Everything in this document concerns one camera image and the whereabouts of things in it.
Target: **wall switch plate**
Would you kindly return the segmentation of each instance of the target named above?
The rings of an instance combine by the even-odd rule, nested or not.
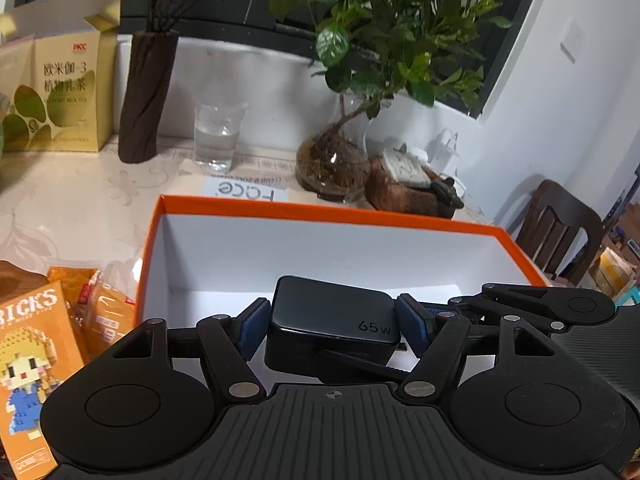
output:
[[[578,25],[578,23],[572,18],[572,20],[566,26],[564,36],[560,41],[560,50],[562,50],[569,58],[569,60],[575,64],[582,51],[584,44],[584,31]]]

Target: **open box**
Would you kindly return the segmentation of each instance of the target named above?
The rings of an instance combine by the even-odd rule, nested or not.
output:
[[[255,298],[271,300],[278,278],[286,274],[381,290],[392,298],[407,292],[432,303],[477,294],[484,283],[545,285],[509,235],[494,226],[315,205],[161,196],[145,245],[138,322],[162,317],[170,328],[181,328],[212,314],[236,316]],[[295,380],[266,368],[263,352],[264,344],[250,366],[267,391],[274,382]],[[396,352],[390,365],[411,369],[415,362],[410,351]],[[198,363],[174,362],[174,367],[202,377]]]

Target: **wooden chair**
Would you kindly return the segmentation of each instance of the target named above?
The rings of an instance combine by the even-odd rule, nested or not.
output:
[[[557,182],[545,180],[538,186],[516,243],[543,272],[555,276],[580,228],[587,233],[586,250],[565,276],[577,285],[602,242],[602,220]]]

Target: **window frame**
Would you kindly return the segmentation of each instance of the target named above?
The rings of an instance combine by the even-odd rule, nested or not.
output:
[[[33,0],[15,0],[15,5],[30,1]],[[533,0],[498,1],[502,1],[503,6],[495,13],[509,18],[513,26],[504,30],[480,25],[481,37],[475,47],[486,60],[465,62],[465,68],[470,69],[484,65],[484,86],[479,91],[482,108],[502,73]],[[219,0],[218,3],[222,3],[219,6],[212,5],[211,2],[215,0],[206,0],[195,7],[177,25],[177,32],[190,38],[246,44],[308,59],[315,57],[312,34],[289,26],[291,23],[287,23],[286,20],[284,23],[277,22],[269,14],[268,0]],[[146,0],[122,0],[121,33],[132,34],[137,30],[144,30],[145,7]],[[473,118],[477,118],[481,113],[481,110],[469,110],[464,103],[454,98],[447,98],[441,102]]]

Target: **charger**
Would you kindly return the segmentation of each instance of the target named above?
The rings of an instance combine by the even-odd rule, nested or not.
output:
[[[400,343],[394,301],[384,292],[283,276],[273,295],[265,364],[295,375],[325,376],[333,350],[386,365]]]

